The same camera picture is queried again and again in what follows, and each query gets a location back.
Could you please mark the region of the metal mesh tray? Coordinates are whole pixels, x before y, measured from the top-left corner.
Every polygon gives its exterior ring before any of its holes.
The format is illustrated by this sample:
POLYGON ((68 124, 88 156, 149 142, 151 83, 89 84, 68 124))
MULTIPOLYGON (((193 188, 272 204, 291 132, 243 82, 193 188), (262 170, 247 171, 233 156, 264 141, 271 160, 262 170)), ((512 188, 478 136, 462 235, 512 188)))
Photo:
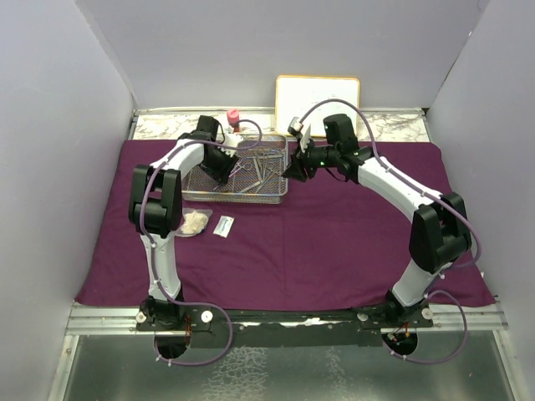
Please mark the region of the metal mesh tray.
POLYGON ((288 141, 283 135, 267 134, 250 150, 238 154, 237 166, 225 185, 218 184, 200 167, 182 181, 186 201, 249 204, 279 204, 288 192, 282 177, 288 163, 288 141))

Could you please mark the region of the steel forceps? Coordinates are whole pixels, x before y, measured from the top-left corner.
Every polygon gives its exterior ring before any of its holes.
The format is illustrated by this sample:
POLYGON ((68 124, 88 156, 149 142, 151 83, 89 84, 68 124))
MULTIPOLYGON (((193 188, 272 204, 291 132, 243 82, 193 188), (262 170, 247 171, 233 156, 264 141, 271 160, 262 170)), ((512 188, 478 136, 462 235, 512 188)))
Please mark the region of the steel forceps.
POLYGON ((229 177, 237 179, 238 177, 242 176, 249 177, 250 175, 255 175, 256 173, 256 167, 251 160, 241 160, 232 169, 229 177))

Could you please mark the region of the white blue label packet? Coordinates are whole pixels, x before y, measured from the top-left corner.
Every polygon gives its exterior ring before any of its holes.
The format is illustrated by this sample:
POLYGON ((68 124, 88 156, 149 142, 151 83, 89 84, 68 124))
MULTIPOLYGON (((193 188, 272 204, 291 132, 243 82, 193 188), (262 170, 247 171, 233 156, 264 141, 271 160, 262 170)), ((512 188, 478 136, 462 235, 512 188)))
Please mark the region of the white blue label packet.
POLYGON ((216 227, 214 228, 213 234, 222 238, 227 238, 232 229, 234 221, 234 217, 221 216, 216 227))

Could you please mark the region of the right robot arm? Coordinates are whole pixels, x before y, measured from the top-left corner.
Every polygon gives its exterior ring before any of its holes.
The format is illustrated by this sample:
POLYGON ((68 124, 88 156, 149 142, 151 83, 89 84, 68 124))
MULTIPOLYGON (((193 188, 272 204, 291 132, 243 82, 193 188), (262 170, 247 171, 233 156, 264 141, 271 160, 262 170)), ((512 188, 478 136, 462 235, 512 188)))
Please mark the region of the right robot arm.
POLYGON ((288 133, 298 144, 283 177, 304 182, 319 169, 335 168, 345 180, 372 190, 409 220, 410 262, 382 305, 384 322, 402 327, 416 315, 444 270, 471 247, 464 200, 457 193, 444 195, 420 185, 380 155, 376 144, 359 145, 348 115, 330 115, 323 125, 328 143, 317 146, 302 119, 292 119, 288 133))

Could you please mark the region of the white gauze bag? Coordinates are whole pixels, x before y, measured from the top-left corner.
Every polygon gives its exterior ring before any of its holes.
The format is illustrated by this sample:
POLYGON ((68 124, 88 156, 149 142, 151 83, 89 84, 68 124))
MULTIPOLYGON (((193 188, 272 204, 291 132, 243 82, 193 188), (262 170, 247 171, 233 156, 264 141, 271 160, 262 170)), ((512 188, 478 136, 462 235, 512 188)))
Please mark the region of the white gauze bag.
POLYGON ((192 237, 201 234, 207 227, 212 210, 186 208, 182 213, 182 222, 176 235, 192 237))

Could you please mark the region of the steel tweezers front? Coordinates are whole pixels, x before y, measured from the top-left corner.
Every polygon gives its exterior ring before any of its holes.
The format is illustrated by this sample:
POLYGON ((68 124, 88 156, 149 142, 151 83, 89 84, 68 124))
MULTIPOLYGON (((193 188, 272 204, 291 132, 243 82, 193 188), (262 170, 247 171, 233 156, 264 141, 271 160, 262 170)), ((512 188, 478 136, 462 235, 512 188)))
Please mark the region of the steel tweezers front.
POLYGON ((239 194, 242 195, 242 194, 253 194, 253 195, 258 195, 261 193, 262 189, 264 188, 264 186, 266 185, 266 181, 265 180, 259 180, 257 181, 256 183, 254 184, 251 184, 247 187, 245 187, 244 189, 240 190, 239 191, 239 194))

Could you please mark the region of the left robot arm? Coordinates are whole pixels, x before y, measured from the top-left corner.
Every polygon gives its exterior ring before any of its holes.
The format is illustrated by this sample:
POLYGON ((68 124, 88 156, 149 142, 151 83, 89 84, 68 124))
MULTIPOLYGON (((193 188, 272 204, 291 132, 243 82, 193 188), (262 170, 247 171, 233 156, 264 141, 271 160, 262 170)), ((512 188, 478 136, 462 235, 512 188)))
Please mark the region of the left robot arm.
POLYGON ((175 238, 182 220, 182 179, 200 167, 220 184, 238 162, 243 137, 233 131, 217 140, 220 124, 202 115, 196 128, 179 137, 161 158, 134 168, 128 217, 142 240, 150 285, 135 316, 141 331, 176 330, 186 321, 186 305, 176 267, 175 238))

